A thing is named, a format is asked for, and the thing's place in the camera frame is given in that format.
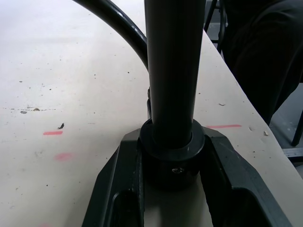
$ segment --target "dark pants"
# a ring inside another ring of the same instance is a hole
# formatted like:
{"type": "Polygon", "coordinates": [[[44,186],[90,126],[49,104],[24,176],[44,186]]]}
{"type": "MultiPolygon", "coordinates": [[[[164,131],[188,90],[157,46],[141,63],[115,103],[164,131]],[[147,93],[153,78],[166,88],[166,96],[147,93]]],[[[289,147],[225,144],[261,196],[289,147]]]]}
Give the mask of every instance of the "dark pants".
{"type": "Polygon", "coordinates": [[[279,1],[244,25],[229,24],[223,54],[244,93],[269,124],[302,77],[303,0],[279,1]]]}

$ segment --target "black cable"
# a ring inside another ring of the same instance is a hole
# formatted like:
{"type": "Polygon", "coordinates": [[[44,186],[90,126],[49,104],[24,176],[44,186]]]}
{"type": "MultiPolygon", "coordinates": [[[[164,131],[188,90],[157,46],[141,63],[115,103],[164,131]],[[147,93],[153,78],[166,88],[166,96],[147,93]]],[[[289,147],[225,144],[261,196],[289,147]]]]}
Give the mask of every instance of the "black cable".
{"type": "Polygon", "coordinates": [[[118,6],[110,0],[74,1],[96,14],[115,29],[136,51],[148,70],[146,37],[118,6]]]}

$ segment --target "red mark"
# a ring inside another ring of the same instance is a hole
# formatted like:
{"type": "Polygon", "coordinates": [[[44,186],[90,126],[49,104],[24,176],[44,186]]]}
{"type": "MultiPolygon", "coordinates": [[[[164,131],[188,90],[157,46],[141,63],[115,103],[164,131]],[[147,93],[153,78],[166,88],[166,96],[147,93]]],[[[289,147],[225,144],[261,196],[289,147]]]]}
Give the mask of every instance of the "red mark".
{"type": "Polygon", "coordinates": [[[51,136],[51,135],[61,135],[63,131],[46,131],[43,133],[45,136],[51,136]]]}
{"type": "Polygon", "coordinates": [[[208,125],[207,126],[207,128],[209,128],[209,129],[224,129],[224,128],[236,128],[236,127],[242,127],[242,125],[228,124],[228,125],[208,125]]]}
{"type": "Polygon", "coordinates": [[[72,157],[73,157],[72,153],[61,153],[61,154],[55,155],[54,159],[59,162],[65,162],[65,161],[70,160],[72,157]]]}
{"type": "Polygon", "coordinates": [[[51,227],[51,225],[44,223],[44,224],[39,225],[39,227],[51,227]]]}

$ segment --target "vertical pole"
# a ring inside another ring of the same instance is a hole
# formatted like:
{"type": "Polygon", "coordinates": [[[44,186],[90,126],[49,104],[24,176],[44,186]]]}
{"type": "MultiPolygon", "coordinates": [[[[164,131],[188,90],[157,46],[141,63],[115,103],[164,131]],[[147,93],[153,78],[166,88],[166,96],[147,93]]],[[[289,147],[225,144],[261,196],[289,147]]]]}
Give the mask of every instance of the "vertical pole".
{"type": "Polygon", "coordinates": [[[181,148],[192,136],[205,0],[145,0],[153,138],[181,148]]]}

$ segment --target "white table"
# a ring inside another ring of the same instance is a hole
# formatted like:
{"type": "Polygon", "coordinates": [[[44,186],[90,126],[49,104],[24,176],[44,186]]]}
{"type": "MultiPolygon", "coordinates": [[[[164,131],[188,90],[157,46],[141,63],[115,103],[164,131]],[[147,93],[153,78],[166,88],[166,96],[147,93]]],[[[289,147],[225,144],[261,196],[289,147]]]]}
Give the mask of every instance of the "white table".
{"type": "MultiPolygon", "coordinates": [[[[145,31],[143,0],[115,3],[145,31]]],[[[99,171],[147,119],[148,73],[123,38],[71,0],[2,0],[0,20],[0,226],[80,227],[99,171]]],[[[218,130],[303,226],[300,176],[206,35],[194,117],[240,125],[218,130]]],[[[147,191],[146,227],[211,226],[200,183],[147,191]]]]}

